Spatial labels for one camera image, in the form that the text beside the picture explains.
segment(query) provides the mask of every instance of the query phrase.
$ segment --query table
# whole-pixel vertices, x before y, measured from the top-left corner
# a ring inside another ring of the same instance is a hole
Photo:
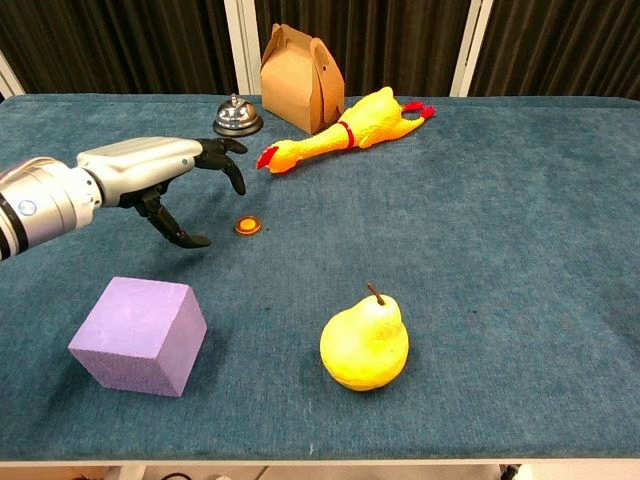
[[[0,167],[213,136],[222,99],[14,97]],[[0,264],[0,460],[640,456],[640,103],[436,98],[403,139],[272,176],[260,152],[305,134],[252,100],[265,126],[234,155],[246,196],[197,171],[164,197],[211,247],[105,209]],[[240,237],[248,214],[263,231]],[[113,276],[193,287],[209,331],[182,398],[103,389],[67,352]],[[362,394],[328,377],[318,343],[366,282],[398,301],[411,351]]]

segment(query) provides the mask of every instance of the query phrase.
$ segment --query cardboard box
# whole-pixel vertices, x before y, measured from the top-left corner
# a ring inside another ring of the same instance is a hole
[[[307,133],[344,112],[344,79],[322,40],[273,26],[260,68],[262,105]]]

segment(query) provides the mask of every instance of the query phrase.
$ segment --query yellow rubber chicken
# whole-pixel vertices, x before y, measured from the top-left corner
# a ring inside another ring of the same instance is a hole
[[[420,112],[415,120],[402,118],[403,112]],[[390,87],[371,93],[348,108],[329,128],[305,140],[282,140],[267,148],[256,168],[269,167],[271,173],[291,170],[301,160],[322,153],[349,148],[369,148],[395,140],[415,130],[436,114],[433,106],[421,102],[400,105]]]

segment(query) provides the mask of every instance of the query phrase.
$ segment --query orange coin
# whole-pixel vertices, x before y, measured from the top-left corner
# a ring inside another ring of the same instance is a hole
[[[242,217],[236,222],[236,232],[240,235],[254,235],[258,233],[261,228],[260,220],[251,215]]]

